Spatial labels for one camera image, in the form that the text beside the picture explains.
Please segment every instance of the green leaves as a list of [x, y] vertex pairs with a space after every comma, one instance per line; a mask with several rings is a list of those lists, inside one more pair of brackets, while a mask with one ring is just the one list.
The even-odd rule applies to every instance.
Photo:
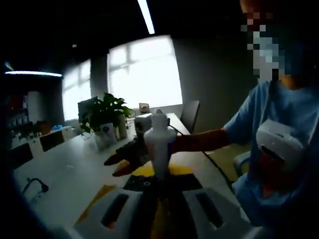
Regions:
[[98, 99], [90, 109], [89, 114], [83, 115], [81, 128], [90, 133], [100, 131], [100, 125], [113, 123], [114, 127], [119, 126], [120, 115], [128, 118], [131, 115], [131, 109], [123, 106], [126, 104], [123, 98], [116, 98], [112, 94], [104, 93], [103, 100]]

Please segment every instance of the white bottle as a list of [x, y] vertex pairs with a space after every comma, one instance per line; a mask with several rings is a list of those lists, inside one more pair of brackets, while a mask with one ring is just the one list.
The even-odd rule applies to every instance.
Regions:
[[144, 133], [144, 141], [152, 159], [155, 176], [159, 181], [163, 181], [168, 174], [170, 148], [175, 138], [175, 130], [168, 128], [167, 116], [161, 110], [152, 113], [152, 128]]

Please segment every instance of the blue shirt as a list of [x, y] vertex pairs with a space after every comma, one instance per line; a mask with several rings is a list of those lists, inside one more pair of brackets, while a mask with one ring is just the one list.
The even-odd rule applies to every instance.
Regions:
[[[268, 94], [269, 81], [256, 86], [249, 94], [237, 114], [225, 125], [228, 140], [230, 143], [248, 143], [251, 142], [250, 169], [254, 162], [260, 158], [260, 151], [256, 142], [256, 132], [260, 125], [262, 113]], [[317, 87], [306, 87], [299, 90], [289, 90], [283, 87], [280, 82], [275, 83], [275, 93], [265, 111], [265, 119], [271, 119], [279, 123], [291, 126], [297, 129], [305, 136], [309, 136], [319, 111], [319, 89]], [[256, 179], [251, 177], [252, 170], [243, 175], [234, 183], [234, 191], [250, 218], [255, 225], [272, 225], [285, 221], [280, 211], [283, 205], [305, 195], [304, 188], [311, 181], [319, 183], [319, 126], [314, 133], [310, 144], [303, 182], [299, 187], [287, 194], [274, 193], [269, 198], [262, 197], [262, 185]]]

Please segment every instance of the window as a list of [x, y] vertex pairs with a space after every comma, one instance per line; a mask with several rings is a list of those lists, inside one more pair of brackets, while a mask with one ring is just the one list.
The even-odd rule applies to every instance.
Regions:
[[130, 108], [182, 104], [179, 74], [172, 40], [157, 36], [110, 49], [108, 89]]
[[78, 119], [78, 102], [91, 98], [90, 77], [90, 60], [70, 69], [64, 75], [62, 103], [65, 121]]

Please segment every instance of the floor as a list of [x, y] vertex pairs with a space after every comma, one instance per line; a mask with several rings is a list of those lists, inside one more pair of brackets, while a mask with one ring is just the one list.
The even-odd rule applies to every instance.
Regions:
[[[241, 153], [245, 153], [251, 149], [250, 144], [239, 145], [231, 144], [215, 151], [207, 152], [207, 154], [217, 163], [217, 165], [225, 172], [230, 181], [238, 179], [234, 169], [234, 157]], [[243, 166], [243, 172], [248, 171], [248, 164]]]

